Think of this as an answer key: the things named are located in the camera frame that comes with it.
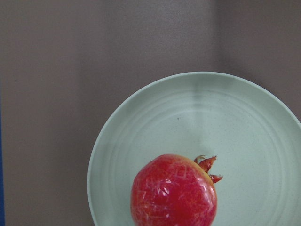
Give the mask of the red pomegranate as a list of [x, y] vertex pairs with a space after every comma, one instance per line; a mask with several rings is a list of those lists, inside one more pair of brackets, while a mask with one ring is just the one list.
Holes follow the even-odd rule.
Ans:
[[136, 175], [131, 189], [131, 216], [136, 226], [210, 226], [217, 212], [215, 183], [209, 174], [216, 157], [195, 160], [164, 154]]

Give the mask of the green plate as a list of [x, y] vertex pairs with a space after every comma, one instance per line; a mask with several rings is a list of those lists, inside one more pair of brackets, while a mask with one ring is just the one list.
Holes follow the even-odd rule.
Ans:
[[216, 156], [215, 226], [301, 223], [301, 124], [278, 98], [242, 78], [192, 72], [153, 82], [127, 98], [92, 150], [87, 193], [97, 226], [131, 226], [139, 170], [174, 153]]

